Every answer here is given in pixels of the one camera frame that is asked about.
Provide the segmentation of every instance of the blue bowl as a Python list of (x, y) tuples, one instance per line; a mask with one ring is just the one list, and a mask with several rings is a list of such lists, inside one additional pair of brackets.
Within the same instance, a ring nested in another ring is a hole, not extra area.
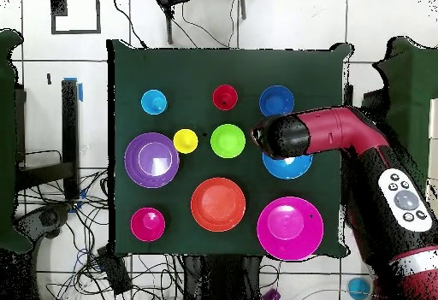
[(147, 114), (161, 114), (168, 107), (168, 101), (159, 90), (149, 90), (141, 98), (141, 107)]
[(351, 279), (348, 282), (348, 291), (354, 300), (364, 300), (370, 294), (370, 283), (362, 278)]
[(264, 116), (289, 114), (293, 111), (293, 94), (284, 86), (273, 85), (262, 93), (258, 103)]
[(280, 179), (294, 179), (305, 174), (311, 166), (313, 155), (295, 158), (272, 159), (263, 154), (263, 164), (269, 173)]

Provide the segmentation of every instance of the green board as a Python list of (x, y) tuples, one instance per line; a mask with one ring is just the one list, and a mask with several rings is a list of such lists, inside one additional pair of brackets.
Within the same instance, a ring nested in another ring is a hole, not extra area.
[(22, 36), (15, 30), (0, 30), (0, 248), (24, 253), (32, 248), (29, 239), (18, 233), (12, 224), (17, 207), (15, 193), (15, 80), (18, 74), (12, 65), (11, 56), (14, 48), (22, 44)]
[(410, 38), (391, 38), (385, 59), (374, 64), (388, 87), (388, 124), (416, 166), (402, 159), (424, 193), (429, 166), (430, 100), (438, 98), (438, 49)]
[[(342, 104), (342, 64), (351, 45), (325, 51), (293, 50), (177, 50), (132, 49), (112, 41), (115, 54), (115, 251), (151, 254), (266, 255), (257, 240), (257, 219), (278, 197), (302, 197), (323, 217), (324, 237), (318, 255), (344, 256), (339, 242), (340, 155), (330, 151), (314, 156), (306, 174), (277, 179), (264, 167), (262, 152), (249, 131), (263, 115), (260, 94), (271, 85), (293, 92), (294, 110)], [(229, 111), (212, 102), (216, 87), (230, 84), (239, 101)], [(141, 108), (145, 91), (158, 89), (168, 99), (167, 110), (148, 115)], [(222, 159), (210, 147), (216, 127), (235, 124), (246, 134), (246, 147), (233, 159)], [(172, 139), (181, 128), (198, 135), (198, 148), (180, 154), (175, 178), (162, 188), (145, 189), (127, 175), (124, 154), (129, 143), (145, 132)], [(193, 219), (190, 200), (204, 180), (225, 177), (240, 186), (246, 197), (242, 221), (226, 232), (209, 232)], [(137, 240), (130, 230), (132, 214), (142, 207), (160, 210), (166, 230), (155, 242)]]

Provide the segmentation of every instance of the green cup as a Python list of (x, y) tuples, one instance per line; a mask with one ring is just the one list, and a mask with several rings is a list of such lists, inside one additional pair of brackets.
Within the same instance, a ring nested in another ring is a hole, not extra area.
[(211, 134), (210, 144), (221, 158), (235, 158), (245, 148), (245, 134), (233, 124), (222, 124)]

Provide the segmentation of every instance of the orange plate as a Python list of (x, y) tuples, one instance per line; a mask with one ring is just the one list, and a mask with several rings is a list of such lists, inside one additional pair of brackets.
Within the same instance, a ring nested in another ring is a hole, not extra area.
[(205, 230), (222, 232), (235, 227), (245, 213), (245, 196), (238, 185), (225, 178), (205, 180), (190, 202), (195, 221)]

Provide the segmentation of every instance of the blue plate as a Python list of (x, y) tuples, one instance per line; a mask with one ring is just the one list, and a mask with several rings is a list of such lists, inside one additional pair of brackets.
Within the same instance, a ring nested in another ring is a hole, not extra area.
[(147, 114), (161, 114), (168, 107), (168, 101), (159, 90), (149, 90), (141, 98), (141, 107)]
[(263, 164), (269, 173), (280, 179), (294, 179), (305, 174), (311, 166), (313, 155), (295, 158), (272, 159), (263, 154)]
[(293, 111), (293, 94), (284, 86), (273, 85), (262, 93), (258, 103), (264, 116), (289, 114)]

